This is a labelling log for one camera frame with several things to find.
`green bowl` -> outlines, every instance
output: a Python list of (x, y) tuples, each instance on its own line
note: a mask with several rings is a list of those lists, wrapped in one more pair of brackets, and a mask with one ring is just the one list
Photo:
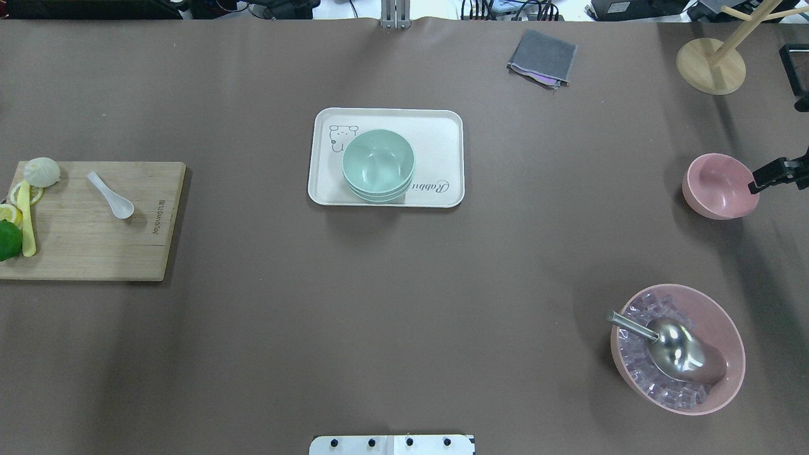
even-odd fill
[(343, 152), (343, 176), (361, 198), (400, 195), (413, 179), (415, 166), (413, 148), (405, 138), (388, 130), (360, 134)]

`pink bowl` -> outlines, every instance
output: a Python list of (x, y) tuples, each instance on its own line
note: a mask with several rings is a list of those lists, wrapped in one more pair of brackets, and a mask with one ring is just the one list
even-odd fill
[(632, 378), (629, 377), (629, 370), (626, 369), (623, 359), (621, 358), (621, 348), (618, 342), (618, 328), (613, 326), (612, 335), (610, 337), (612, 360), (618, 367), (618, 372), (621, 373), (621, 377), (629, 384), (629, 387), (632, 387), (635, 392), (639, 393), (646, 400), (677, 414), (704, 415), (716, 412), (725, 407), (727, 403), (731, 402), (736, 396), (739, 389), (741, 389), (745, 369), (742, 337), (739, 335), (739, 331), (733, 324), (731, 317), (710, 297), (696, 289), (679, 284), (658, 284), (648, 287), (629, 299), (629, 302), (624, 305), (620, 313), (623, 313), (633, 300), (646, 292), (654, 293), (658, 299), (671, 294), (677, 309), (694, 322), (692, 332), (704, 342), (719, 349), (719, 352), (722, 353), (722, 356), (727, 361), (727, 374), (725, 375), (725, 379), (719, 381), (711, 388), (707, 399), (702, 404), (698, 404), (691, 409), (672, 409), (666, 407), (649, 398), (641, 388), (632, 381)]
[(697, 157), (683, 177), (685, 201), (698, 214), (710, 219), (745, 216), (758, 204), (758, 194), (750, 194), (753, 174), (737, 159), (709, 153)]

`gray cloth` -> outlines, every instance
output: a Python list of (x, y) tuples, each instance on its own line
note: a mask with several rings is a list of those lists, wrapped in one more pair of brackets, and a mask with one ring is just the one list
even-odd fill
[(527, 30), (508, 62), (513, 71), (534, 79), (553, 89), (561, 83), (570, 83), (570, 68), (576, 56), (577, 45)]

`bowl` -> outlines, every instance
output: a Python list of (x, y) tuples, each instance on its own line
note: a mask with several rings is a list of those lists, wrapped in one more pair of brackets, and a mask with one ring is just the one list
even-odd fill
[(721, 153), (697, 157), (683, 178), (685, 201), (698, 214), (710, 219), (745, 216), (758, 204), (759, 195), (750, 194), (750, 169), (737, 159)]
[(716, 412), (727, 406), (742, 387), (746, 361), (742, 337), (739, 335), (739, 331), (736, 329), (736, 325), (731, 320), (731, 317), (710, 297), (696, 289), (680, 284), (658, 284), (648, 287), (629, 299), (629, 302), (624, 305), (620, 313), (624, 313), (633, 300), (647, 292), (652, 292), (658, 299), (662, 299), (666, 295), (671, 295), (674, 298), (676, 307), (680, 313), (693, 321), (694, 328), (692, 332), (702, 341), (716, 347), (725, 358), (727, 361), (727, 373), (722, 380), (711, 387), (703, 403), (697, 404), (691, 409), (672, 409), (667, 407), (650, 398), (634, 383), (629, 375), (629, 370), (624, 365), (624, 361), (621, 358), (618, 328), (613, 326), (612, 335), (610, 336), (612, 360), (615, 362), (621, 377), (624, 378), (624, 381), (626, 381), (629, 387), (649, 402), (653, 402), (655, 405), (677, 414), (705, 415)]
[(360, 198), (383, 198), (387, 202), (407, 191), (415, 157), (410, 144), (399, 134), (371, 130), (345, 148), (342, 167), (349, 187)]

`wooden cutting board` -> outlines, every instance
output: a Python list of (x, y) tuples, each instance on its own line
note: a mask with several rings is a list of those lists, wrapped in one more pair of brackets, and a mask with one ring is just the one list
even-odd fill
[[(10, 191), (23, 179), (20, 161)], [(163, 281), (183, 163), (61, 161), (61, 180), (31, 207), (36, 254), (0, 262), (0, 279)], [(96, 171), (135, 205), (118, 219), (87, 179)]]

